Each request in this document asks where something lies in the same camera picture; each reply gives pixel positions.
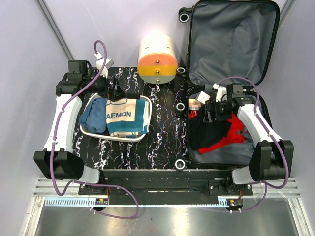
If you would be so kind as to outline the white plastic basin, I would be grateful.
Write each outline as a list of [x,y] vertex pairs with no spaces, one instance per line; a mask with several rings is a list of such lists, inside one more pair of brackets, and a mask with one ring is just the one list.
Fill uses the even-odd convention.
[[[97,98],[100,98],[101,96],[99,96],[97,93],[93,94],[93,96],[89,99],[87,105],[93,101],[94,99],[97,99]],[[150,107],[149,107],[149,125],[150,125],[150,120],[151,120],[151,115],[152,115],[152,103],[150,101],[149,98],[145,97],[145,96],[142,96],[143,100],[146,100],[149,102],[150,104]],[[142,135],[138,135],[138,136],[129,136],[129,137],[123,137],[123,136],[111,136],[108,132],[108,129],[106,129],[105,132],[103,133],[89,133],[87,129],[83,128],[81,125],[80,125],[80,130],[82,133],[84,133],[85,135],[88,135],[88,136],[91,136],[91,137],[94,137],[94,138],[99,138],[99,139],[105,139],[105,140],[111,140],[111,141],[119,141],[119,142],[139,142],[141,141],[144,136],[146,134],[142,134]]]

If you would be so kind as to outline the blue cloth garment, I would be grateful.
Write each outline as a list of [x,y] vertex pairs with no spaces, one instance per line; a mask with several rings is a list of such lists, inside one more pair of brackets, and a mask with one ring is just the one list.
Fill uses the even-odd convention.
[[97,98],[91,101],[79,117],[79,124],[89,133],[103,133],[107,129],[106,98]]

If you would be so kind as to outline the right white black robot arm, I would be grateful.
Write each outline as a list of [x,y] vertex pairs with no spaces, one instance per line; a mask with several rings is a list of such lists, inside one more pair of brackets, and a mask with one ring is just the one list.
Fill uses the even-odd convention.
[[229,134],[218,143],[198,150],[209,161],[218,164],[240,165],[232,178],[223,183],[224,191],[234,195],[241,184],[263,182],[276,189],[283,188],[290,176],[294,145],[284,140],[263,117],[258,106],[245,95],[238,83],[213,85],[216,97],[212,100],[212,120],[230,121]]

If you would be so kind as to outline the black white space suitcase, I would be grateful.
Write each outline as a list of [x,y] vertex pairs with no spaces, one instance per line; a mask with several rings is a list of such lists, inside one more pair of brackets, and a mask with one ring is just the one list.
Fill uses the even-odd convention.
[[181,8],[191,17],[187,75],[191,97],[210,91],[213,84],[237,83],[242,77],[246,97],[258,102],[265,119],[269,113],[252,87],[267,72],[280,21],[280,9],[271,0],[201,0]]

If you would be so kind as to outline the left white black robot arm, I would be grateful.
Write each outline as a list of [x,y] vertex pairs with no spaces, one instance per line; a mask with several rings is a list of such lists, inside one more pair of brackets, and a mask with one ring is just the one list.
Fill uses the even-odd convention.
[[36,151],[33,159],[45,178],[53,182],[71,180],[89,183],[89,189],[100,195],[106,190],[106,182],[100,179],[100,171],[87,167],[73,152],[73,134],[77,116],[86,92],[108,92],[108,69],[112,59],[100,58],[96,67],[87,60],[70,60],[68,72],[56,85],[56,111],[52,128],[42,151]]

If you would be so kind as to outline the white teal printed towel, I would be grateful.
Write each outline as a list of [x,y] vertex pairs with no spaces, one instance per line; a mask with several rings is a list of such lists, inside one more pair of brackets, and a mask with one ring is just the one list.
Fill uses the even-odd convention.
[[133,137],[149,131],[148,101],[123,98],[106,103],[106,124],[111,136]]

